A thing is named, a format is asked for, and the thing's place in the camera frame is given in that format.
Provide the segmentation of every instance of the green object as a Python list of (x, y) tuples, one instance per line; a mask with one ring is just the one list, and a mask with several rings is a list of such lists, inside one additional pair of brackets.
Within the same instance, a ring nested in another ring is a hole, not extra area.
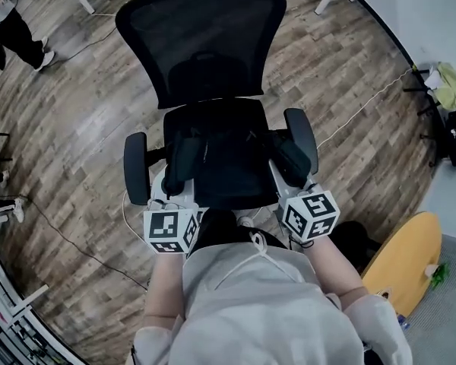
[(438, 266), (438, 268), (435, 270), (434, 274), (431, 277), (431, 287), (432, 289), (436, 289), (438, 285), (442, 284), (449, 276), (449, 266), (448, 263), (445, 262), (444, 264), (441, 264)]
[(451, 64), (440, 62), (438, 72), (444, 84), (433, 93), (445, 110), (456, 110), (456, 71)]

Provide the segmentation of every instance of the chair armrest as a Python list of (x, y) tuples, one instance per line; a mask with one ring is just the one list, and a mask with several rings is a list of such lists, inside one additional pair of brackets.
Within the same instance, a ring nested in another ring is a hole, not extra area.
[(147, 135), (137, 132), (125, 140), (123, 173), (130, 202), (147, 205), (150, 198), (150, 177), (147, 163)]
[(286, 120), (289, 138), (311, 160), (311, 174), (316, 174), (319, 169), (318, 149), (306, 114), (299, 108), (287, 108), (283, 112), (283, 116)]

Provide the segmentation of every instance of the mesh chair back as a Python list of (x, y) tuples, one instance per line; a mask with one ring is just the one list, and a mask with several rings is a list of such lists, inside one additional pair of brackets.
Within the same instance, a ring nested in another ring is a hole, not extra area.
[(132, 0), (116, 25), (170, 108), (263, 94), (286, 0)]

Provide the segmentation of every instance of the white sleeve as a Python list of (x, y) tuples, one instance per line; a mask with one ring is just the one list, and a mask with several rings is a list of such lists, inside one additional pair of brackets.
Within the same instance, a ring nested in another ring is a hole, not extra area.
[(137, 365), (167, 365), (173, 333), (162, 327), (143, 327), (134, 338)]
[(344, 310), (359, 338), (370, 344), (384, 365), (412, 365), (412, 352), (394, 307), (383, 297), (367, 295)]

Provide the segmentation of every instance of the shoe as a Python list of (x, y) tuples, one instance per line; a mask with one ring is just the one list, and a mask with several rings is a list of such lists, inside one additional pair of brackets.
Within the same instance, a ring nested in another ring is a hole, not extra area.
[(10, 178), (10, 173), (8, 172), (8, 170), (4, 170), (2, 172), (2, 177), (3, 177), (3, 180), (2, 180), (2, 182), (0, 182), (0, 186), (4, 187), (7, 185), (7, 181)]
[(49, 40), (49, 38), (47, 36), (43, 37), (40, 41), (42, 42), (43, 44), (43, 51), (44, 49), (46, 48), (46, 45), (47, 45), (47, 41)]
[(44, 66), (47, 66), (48, 64), (50, 64), (52, 62), (52, 59), (54, 59), (54, 56), (55, 56), (55, 52), (47, 52), (46, 54), (44, 54), (43, 63), (40, 65), (39, 68), (34, 69), (34, 71), (42, 70), (42, 68)]
[(238, 220), (236, 221), (236, 224), (238, 224), (239, 226), (244, 226), (244, 227), (253, 227), (253, 220), (251, 217), (242, 216), (242, 217), (238, 218)]
[(18, 223), (22, 223), (24, 221), (24, 210), (22, 209), (24, 201), (21, 198), (16, 198), (14, 201), (14, 215), (17, 218)]

